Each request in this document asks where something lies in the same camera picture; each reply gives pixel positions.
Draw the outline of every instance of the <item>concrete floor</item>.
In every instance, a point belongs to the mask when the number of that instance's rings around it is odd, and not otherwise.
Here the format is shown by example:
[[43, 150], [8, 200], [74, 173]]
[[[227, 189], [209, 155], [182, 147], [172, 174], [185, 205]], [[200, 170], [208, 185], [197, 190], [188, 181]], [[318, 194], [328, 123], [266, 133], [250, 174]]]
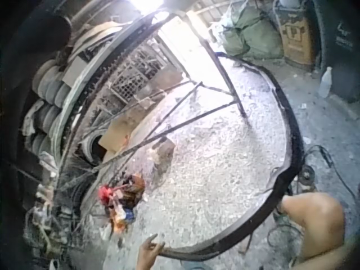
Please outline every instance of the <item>concrete floor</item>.
[[[311, 74], [289, 67], [282, 60], [258, 64], [273, 72], [285, 91], [305, 137], [305, 147], [320, 144], [327, 148], [344, 181], [352, 190], [357, 190], [360, 168], [360, 160], [356, 157], [360, 152], [358, 122], [331, 100], [317, 97], [318, 80]], [[128, 170], [138, 172], [142, 169], [147, 199], [136, 207], [136, 221], [121, 235], [121, 248], [118, 248], [116, 236], [110, 240], [101, 239], [105, 220], [87, 219], [86, 237], [90, 240], [87, 252], [74, 255], [81, 269], [134, 269], [138, 247], [150, 234], [159, 233], [157, 240], [164, 240], [171, 247], [193, 245], [225, 229], [259, 200], [257, 193], [264, 189], [270, 171], [281, 165], [284, 158], [281, 115], [260, 76], [233, 67], [230, 60], [223, 60], [223, 65], [243, 100], [251, 128], [233, 105], [176, 131], [169, 136], [176, 144], [171, 165], [156, 178], [156, 183], [152, 182], [154, 171], [147, 169], [147, 148], [151, 145], [139, 150]], [[202, 73], [206, 75], [206, 84], [223, 87], [213, 67], [205, 65]], [[140, 141], [159, 117], [190, 89], [191, 85], [186, 85], [169, 94], [135, 130], [129, 146]], [[159, 131], [230, 100], [231, 97], [225, 94], [199, 88], [197, 95], [184, 102]], [[351, 236], [358, 224], [355, 203], [319, 154], [311, 156], [309, 164], [316, 171], [317, 188], [330, 193], [344, 206], [346, 236]], [[102, 211], [97, 205], [92, 213]], [[206, 264], [213, 269], [259, 269], [260, 266], [287, 269], [299, 250], [300, 237], [295, 231], [281, 229], [272, 234], [274, 247], [270, 247], [266, 235], [274, 225], [273, 218], [269, 217], [254, 232], [245, 256], [240, 255], [239, 247], [235, 246]], [[181, 269], [181, 265], [179, 261], [160, 257], [153, 269]]]

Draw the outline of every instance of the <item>hand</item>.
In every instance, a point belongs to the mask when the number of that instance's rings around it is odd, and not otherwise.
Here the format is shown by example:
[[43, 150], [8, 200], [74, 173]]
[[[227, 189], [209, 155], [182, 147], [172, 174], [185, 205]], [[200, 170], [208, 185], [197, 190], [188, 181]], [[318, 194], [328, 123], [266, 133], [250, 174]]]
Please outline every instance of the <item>hand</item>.
[[139, 248], [136, 270], [150, 270], [155, 263], [156, 257], [160, 254], [165, 246], [165, 242], [160, 244], [152, 243], [158, 234], [150, 236]]

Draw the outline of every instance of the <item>finger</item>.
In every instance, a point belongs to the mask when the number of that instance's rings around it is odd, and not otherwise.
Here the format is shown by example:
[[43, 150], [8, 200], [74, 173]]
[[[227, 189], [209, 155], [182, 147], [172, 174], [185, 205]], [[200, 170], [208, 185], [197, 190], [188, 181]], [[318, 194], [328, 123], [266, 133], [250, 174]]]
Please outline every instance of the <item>finger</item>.
[[165, 246], [165, 242], [161, 242], [159, 244], [156, 244], [156, 246], [154, 247], [152, 252], [154, 252], [156, 255], [159, 255], [160, 252], [163, 250], [164, 246]]
[[146, 246], [150, 246], [151, 241], [152, 241], [152, 240], [154, 240], [157, 236], [158, 236], [158, 234], [157, 234], [157, 233], [156, 233], [156, 234], [154, 234], [154, 235], [152, 235], [152, 236], [150, 236], [148, 239], [146, 239], [146, 240], [145, 240], [144, 245], [146, 245]]

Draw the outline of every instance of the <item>metal grate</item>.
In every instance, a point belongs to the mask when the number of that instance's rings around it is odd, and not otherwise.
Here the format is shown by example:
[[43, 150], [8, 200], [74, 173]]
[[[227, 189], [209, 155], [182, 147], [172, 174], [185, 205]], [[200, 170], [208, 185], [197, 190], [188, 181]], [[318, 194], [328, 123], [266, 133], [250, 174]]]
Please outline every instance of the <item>metal grate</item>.
[[111, 89], [128, 103], [163, 67], [155, 50], [142, 44], [119, 67], [119, 76]]

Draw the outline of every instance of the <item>water bottle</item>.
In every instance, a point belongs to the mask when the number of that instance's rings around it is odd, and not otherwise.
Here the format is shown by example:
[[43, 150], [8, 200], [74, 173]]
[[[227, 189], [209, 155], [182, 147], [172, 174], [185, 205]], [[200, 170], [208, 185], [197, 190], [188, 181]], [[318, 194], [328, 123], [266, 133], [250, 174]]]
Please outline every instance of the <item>water bottle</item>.
[[330, 88], [332, 85], [331, 70], [332, 70], [332, 67], [328, 66], [324, 75], [321, 78], [321, 83], [320, 83], [318, 93], [319, 93], [319, 96], [321, 96], [322, 98], [326, 98], [330, 92]]

